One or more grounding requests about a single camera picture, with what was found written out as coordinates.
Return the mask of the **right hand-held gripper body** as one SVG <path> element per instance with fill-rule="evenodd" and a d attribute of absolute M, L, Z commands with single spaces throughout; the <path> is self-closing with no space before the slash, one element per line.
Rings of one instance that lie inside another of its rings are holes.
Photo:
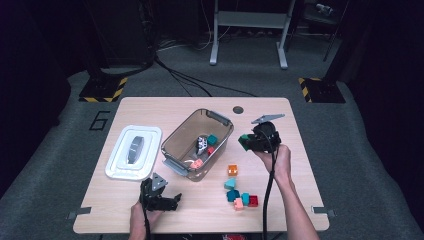
<path fill-rule="evenodd" d="M 258 142 L 262 146 L 261 152 L 273 153 L 281 143 L 279 132 L 276 130 L 272 120 L 282 118 L 284 114 L 263 115 L 252 121 L 255 124 L 253 133 L 260 136 L 260 139 L 252 139 L 251 142 Z"/>

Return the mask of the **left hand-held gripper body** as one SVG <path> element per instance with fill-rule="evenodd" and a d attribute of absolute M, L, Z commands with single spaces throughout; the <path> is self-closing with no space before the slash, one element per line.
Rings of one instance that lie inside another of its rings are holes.
<path fill-rule="evenodd" d="M 168 182 L 157 173 L 141 182 L 139 202 L 144 210 L 167 210 L 167 201 L 162 197 L 167 184 Z"/>

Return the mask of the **green building block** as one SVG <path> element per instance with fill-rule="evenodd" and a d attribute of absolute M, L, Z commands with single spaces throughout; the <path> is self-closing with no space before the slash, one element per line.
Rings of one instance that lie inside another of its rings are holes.
<path fill-rule="evenodd" d="M 249 140 L 249 137 L 247 134 L 243 134 L 238 138 L 238 142 L 240 143 L 240 145 L 243 147 L 245 151 L 248 151 L 250 149 L 248 145 L 248 140 Z"/>

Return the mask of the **transparent brown storage box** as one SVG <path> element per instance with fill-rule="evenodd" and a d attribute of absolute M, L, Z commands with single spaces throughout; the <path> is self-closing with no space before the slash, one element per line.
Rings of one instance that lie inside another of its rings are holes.
<path fill-rule="evenodd" d="M 234 125 L 227 117 L 208 109 L 195 110 L 184 120 L 162 143 L 161 151 L 165 156 L 163 163 L 177 174 L 193 182 L 201 181 L 223 154 L 227 140 L 234 130 Z M 218 142 L 215 151 L 208 156 L 207 149 L 197 154 L 197 138 L 199 136 L 215 135 Z M 201 159 L 203 165 L 193 169 L 190 164 Z"/>

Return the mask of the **person's left hand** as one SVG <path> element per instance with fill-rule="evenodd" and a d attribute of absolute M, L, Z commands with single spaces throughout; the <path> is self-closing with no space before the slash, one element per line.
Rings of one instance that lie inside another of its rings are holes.
<path fill-rule="evenodd" d="M 157 222 L 161 214 L 161 211 L 144 211 L 142 204 L 140 202 L 136 202 L 131 207 L 130 223 L 132 225 L 143 225 L 145 221 L 148 220 L 150 224 L 154 224 Z"/>

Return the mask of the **person's right hand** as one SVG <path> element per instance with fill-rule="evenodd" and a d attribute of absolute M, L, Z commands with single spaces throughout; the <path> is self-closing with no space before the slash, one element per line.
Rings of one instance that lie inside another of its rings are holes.
<path fill-rule="evenodd" d="M 274 171 L 274 179 L 278 184 L 291 179 L 291 151 L 281 144 L 273 153 L 256 152 L 268 172 Z"/>

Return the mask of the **white bin lid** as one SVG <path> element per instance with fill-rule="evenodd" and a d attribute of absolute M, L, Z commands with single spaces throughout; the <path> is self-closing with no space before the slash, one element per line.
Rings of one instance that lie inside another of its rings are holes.
<path fill-rule="evenodd" d="M 152 126 L 126 126 L 120 133 L 105 167 L 109 178 L 142 181 L 155 165 L 162 130 Z"/>

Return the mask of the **black yellow striped stand base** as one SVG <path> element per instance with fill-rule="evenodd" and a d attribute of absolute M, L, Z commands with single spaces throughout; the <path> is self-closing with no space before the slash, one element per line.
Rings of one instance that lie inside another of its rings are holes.
<path fill-rule="evenodd" d="M 298 82 L 307 103 L 345 103 L 335 83 L 327 83 L 319 78 L 299 78 Z"/>
<path fill-rule="evenodd" d="M 123 92 L 127 78 L 107 79 L 102 83 L 90 79 L 79 94 L 82 102 L 116 102 Z"/>

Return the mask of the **dark curtain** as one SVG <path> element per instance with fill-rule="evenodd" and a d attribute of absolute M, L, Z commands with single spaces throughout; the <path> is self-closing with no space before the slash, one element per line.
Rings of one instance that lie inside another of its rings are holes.
<path fill-rule="evenodd" d="M 0 0 L 0 198 L 58 123 L 80 67 L 67 0 Z"/>
<path fill-rule="evenodd" d="M 424 231 L 424 0 L 371 0 L 349 88 L 367 138 Z"/>

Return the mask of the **small grey device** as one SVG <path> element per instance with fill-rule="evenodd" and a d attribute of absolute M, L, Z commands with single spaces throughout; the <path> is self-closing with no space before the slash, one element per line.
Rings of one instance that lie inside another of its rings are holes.
<path fill-rule="evenodd" d="M 323 14 L 325 16 L 331 16 L 334 12 L 334 10 L 330 6 L 327 6 L 327 5 L 316 4 L 315 7 L 320 14 Z"/>

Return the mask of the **black cabinet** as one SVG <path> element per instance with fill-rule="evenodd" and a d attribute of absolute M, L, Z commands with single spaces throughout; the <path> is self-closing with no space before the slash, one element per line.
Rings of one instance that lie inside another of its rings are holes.
<path fill-rule="evenodd" d="M 139 0 L 85 0 L 108 66 L 148 66 L 151 44 Z"/>

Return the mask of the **grey table bracket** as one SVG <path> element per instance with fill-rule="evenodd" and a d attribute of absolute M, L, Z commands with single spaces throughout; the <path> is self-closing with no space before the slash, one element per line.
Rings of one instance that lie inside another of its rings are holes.
<path fill-rule="evenodd" d="M 333 218 L 336 216 L 334 210 L 328 209 L 326 207 L 312 206 L 311 210 L 314 214 L 326 214 L 329 218 Z"/>
<path fill-rule="evenodd" d="M 69 212 L 66 219 L 72 220 L 72 219 L 75 219 L 78 215 L 84 215 L 84 214 L 90 214 L 90 213 L 91 213 L 91 207 L 78 208 L 75 211 Z"/>

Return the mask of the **white metal desk frame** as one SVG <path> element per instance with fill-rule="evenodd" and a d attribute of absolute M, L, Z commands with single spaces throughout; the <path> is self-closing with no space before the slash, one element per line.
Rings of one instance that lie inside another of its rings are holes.
<path fill-rule="evenodd" d="M 284 47 L 296 0 L 288 1 L 289 6 L 286 13 L 262 13 L 221 11 L 219 9 L 219 0 L 214 0 L 213 44 L 209 64 L 212 66 L 217 64 L 219 51 L 218 28 L 220 26 L 280 29 L 282 35 L 280 41 L 276 43 L 277 54 L 280 68 L 287 70 L 288 62 Z"/>

